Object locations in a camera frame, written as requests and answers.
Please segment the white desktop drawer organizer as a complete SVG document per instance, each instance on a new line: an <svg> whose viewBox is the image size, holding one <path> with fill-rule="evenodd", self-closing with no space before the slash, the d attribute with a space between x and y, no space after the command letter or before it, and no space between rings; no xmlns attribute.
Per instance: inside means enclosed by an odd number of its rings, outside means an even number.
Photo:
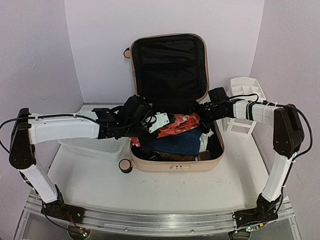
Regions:
<svg viewBox="0 0 320 240"><path fill-rule="evenodd" d="M263 102L266 96L260 86L260 83L255 78L236 77L229 82L228 91L229 97L238 95L257 94L258 100ZM225 133L241 134L250 136L256 126L256 122L247 119L224 118L222 119L222 127Z"/></svg>

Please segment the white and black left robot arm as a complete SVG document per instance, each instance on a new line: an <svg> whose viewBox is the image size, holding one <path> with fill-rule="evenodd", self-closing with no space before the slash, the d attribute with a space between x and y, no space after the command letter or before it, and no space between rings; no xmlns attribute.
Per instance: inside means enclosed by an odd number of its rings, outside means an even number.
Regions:
<svg viewBox="0 0 320 240"><path fill-rule="evenodd" d="M22 108L13 123L8 153L10 165L26 177L48 211L57 219L67 214L59 188L50 180L37 160L36 145L62 139L119 139L121 137L157 137L157 130L167 121L166 114L153 113L139 96L131 96L124 105L95 107L75 113L39 114Z"/></svg>

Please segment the dark blue garment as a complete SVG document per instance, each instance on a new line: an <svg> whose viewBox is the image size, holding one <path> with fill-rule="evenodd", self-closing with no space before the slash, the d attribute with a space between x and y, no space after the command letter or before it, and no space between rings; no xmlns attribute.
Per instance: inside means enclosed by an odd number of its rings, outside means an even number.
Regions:
<svg viewBox="0 0 320 240"><path fill-rule="evenodd" d="M192 129L177 135L168 135L142 144L141 148L153 152L197 156L200 152L202 132Z"/></svg>

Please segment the dark brown pouch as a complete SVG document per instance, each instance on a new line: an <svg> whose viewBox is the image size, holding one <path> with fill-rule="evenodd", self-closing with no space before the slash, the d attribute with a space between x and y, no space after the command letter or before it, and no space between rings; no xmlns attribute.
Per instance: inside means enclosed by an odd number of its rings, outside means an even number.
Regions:
<svg viewBox="0 0 320 240"><path fill-rule="evenodd" d="M151 151L148 149L142 149L141 153L144 157L148 160L148 154ZM159 152L162 155L162 160L159 162L197 162L197 161L207 161L211 159L210 152L208 150L200 152L199 155L182 155L182 154L175 154L175 153L166 153L166 152Z"/></svg>

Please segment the pink hard-shell suitcase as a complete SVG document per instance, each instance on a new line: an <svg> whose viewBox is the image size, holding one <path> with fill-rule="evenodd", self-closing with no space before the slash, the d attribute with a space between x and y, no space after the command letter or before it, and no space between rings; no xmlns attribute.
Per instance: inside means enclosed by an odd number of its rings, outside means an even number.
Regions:
<svg viewBox="0 0 320 240"><path fill-rule="evenodd" d="M191 33L166 34L137 39L124 57L131 60L136 93L144 97L153 110L190 115L208 95L209 71L204 40ZM214 169L224 155L224 142L215 121L206 151L210 160L151 161L140 149L131 146L134 166L146 172Z"/></svg>

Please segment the red patterned cloth item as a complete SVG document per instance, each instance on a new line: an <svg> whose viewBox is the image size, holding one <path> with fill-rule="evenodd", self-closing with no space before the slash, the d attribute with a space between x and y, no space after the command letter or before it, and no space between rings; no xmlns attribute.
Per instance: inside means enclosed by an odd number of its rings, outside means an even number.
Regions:
<svg viewBox="0 0 320 240"><path fill-rule="evenodd" d="M190 131L192 129L196 129L197 126L199 125L200 117L196 113L192 113L191 115L184 115L184 114L174 114L174 115L175 115L175 122L172 124L168 124L162 128L159 128L153 133L149 133L149 129L147 129L147 133L142 136L129 137L132 145L136 147L141 147L141 145L151 143L158 138L167 137L169 135L178 135L178 134ZM147 118L142 122L143 127L148 127Z"/></svg>

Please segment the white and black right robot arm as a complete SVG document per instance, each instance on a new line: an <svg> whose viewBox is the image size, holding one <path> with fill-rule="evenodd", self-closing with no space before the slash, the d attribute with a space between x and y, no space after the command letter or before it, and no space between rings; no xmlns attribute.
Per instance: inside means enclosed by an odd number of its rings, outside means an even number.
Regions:
<svg viewBox="0 0 320 240"><path fill-rule="evenodd" d="M267 100L252 100L257 94L238 94L227 96L223 87L208 92L209 101L199 104L195 111L204 124L231 118L248 120L271 126L273 128L274 160L268 180L262 193L258 196L256 207L250 214L257 222L262 222L271 213L278 210L276 205L283 200L283 191L296 159L308 153L313 144L313 133L309 122L309 147L300 151L305 139L301 121L306 116L293 104L278 104Z"/></svg>

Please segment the black round jar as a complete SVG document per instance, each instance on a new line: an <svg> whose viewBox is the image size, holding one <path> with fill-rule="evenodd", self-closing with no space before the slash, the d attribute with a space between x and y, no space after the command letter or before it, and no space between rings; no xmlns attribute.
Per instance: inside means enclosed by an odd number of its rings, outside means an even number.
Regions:
<svg viewBox="0 0 320 240"><path fill-rule="evenodd" d="M158 162L158 161L161 161L163 159L162 155L159 153L159 152L156 152L156 151L152 151L148 154L148 159L150 161L155 161L155 162Z"/></svg>

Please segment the white perforated plastic basket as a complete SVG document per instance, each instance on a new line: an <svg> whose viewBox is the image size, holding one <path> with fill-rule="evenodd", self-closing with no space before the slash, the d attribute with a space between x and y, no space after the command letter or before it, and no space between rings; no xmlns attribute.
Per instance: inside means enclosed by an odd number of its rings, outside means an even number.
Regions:
<svg viewBox="0 0 320 240"><path fill-rule="evenodd" d="M58 143L65 146L71 152L115 162L120 158L127 141L127 138L120 138L118 140L115 138L71 138L60 139Z"/></svg>

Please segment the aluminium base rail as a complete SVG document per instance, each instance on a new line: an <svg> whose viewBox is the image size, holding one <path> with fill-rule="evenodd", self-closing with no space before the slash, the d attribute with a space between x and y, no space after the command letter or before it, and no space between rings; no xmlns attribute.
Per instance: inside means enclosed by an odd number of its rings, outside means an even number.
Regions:
<svg viewBox="0 0 320 240"><path fill-rule="evenodd" d="M220 210L191 213L139 213L121 210L104 210L67 206L66 214L58 216L43 206L39 197L29 195L24 210L48 216L54 221L68 223L86 229L149 237L206 236L228 232L262 233L268 230L271 240L299 240L301 235L291 203L282 202L277 213L259 222L242 210Z"/></svg>

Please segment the white t-shirt blue flower print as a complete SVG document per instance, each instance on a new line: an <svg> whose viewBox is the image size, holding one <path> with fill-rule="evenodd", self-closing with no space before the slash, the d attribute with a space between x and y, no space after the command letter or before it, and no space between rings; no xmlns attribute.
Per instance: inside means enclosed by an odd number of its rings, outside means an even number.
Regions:
<svg viewBox="0 0 320 240"><path fill-rule="evenodd" d="M208 132L208 133L202 133L202 135L200 136L199 140L200 140L200 147L199 147L199 152L204 152L207 150L207 145L208 145L208 141L209 138L213 135L214 133L212 131Z"/></svg>

